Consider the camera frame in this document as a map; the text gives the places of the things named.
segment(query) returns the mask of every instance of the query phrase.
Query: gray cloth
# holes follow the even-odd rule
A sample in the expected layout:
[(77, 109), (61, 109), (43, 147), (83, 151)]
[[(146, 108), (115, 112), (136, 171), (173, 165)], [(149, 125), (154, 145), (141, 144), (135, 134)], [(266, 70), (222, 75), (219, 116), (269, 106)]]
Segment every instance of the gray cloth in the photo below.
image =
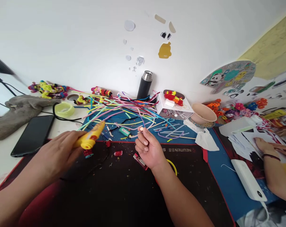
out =
[(44, 99), (29, 95), (11, 98), (5, 102), (9, 111), (0, 117), (0, 140), (10, 136), (22, 125), (28, 123), (31, 118), (38, 116), (43, 107), (52, 106), (60, 101), (58, 99)]

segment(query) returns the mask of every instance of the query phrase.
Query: black phone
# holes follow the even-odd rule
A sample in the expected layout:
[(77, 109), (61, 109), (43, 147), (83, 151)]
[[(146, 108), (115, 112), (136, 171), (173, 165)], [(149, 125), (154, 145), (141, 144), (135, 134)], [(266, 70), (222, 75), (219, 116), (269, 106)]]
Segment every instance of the black phone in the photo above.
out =
[(32, 118), (10, 156), (23, 157), (38, 152), (47, 140), (54, 118), (53, 115)]

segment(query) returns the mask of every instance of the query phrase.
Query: black thermos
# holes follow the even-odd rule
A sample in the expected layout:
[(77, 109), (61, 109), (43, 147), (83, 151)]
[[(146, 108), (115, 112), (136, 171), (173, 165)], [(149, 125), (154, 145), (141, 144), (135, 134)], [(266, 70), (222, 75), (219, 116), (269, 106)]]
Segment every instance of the black thermos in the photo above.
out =
[(148, 97), (151, 84), (152, 84), (152, 72), (145, 71), (143, 76), (141, 77), (137, 99), (144, 99)]

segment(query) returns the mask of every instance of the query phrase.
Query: silver thermos cap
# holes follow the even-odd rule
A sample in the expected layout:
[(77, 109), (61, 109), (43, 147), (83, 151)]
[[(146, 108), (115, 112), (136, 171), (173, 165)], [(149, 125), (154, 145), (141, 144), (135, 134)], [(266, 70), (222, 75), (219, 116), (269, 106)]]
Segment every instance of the silver thermos cap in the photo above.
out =
[(152, 72), (145, 71), (143, 76), (142, 76), (142, 79), (145, 81), (152, 81)]

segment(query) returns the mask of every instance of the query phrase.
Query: desk mat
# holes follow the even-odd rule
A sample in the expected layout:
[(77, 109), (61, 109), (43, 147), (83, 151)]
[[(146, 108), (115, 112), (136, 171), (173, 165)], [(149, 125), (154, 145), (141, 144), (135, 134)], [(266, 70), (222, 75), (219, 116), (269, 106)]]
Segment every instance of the desk mat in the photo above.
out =
[[(217, 226), (234, 226), (225, 200), (197, 145), (162, 144), (178, 178), (197, 198)], [(115, 151), (123, 155), (115, 157)], [(161, 190), (150, 169), (133, 159), (134, 143), (97, 142), (94, 155), (79, 157), (24, 211), (19, 226), (173, 226)], [(0, 190), (9, 185), (30, 161), (26, 156)]]

